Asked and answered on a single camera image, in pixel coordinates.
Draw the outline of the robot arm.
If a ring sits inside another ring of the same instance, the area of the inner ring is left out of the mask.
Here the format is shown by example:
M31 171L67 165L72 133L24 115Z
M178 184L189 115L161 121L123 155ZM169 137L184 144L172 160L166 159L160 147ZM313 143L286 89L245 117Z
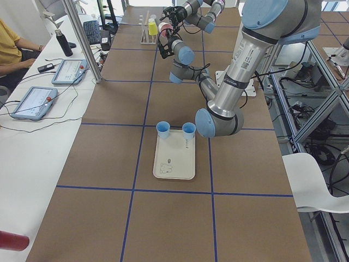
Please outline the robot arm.
M194 53L177 35L179 25L186 22L210 33L216 18L225 7L224 1L209 1L210 10L200 15L201 1L186 1L168 7L157 21L159 35L167 39L160 45L163 58L173 56L170 80L181 83L195 81L206 99L199 109L195 125L206 138L228 136L239 132L244 118L238 101L247 88L257 66L269 47L315 39L320 32L320 1L246 1L242 10L242 39L236 44L232 62L217 85L206 68L192 66Z
M201 5L206 3L210 6L208 13L202 15L198 11ZM202 31L212 33L215 27L216 18L225 8L225 1L185 1L182 5L167 7L163 10L160 21L168 18L175 32L179 31L180 26L186 22L192 24Z

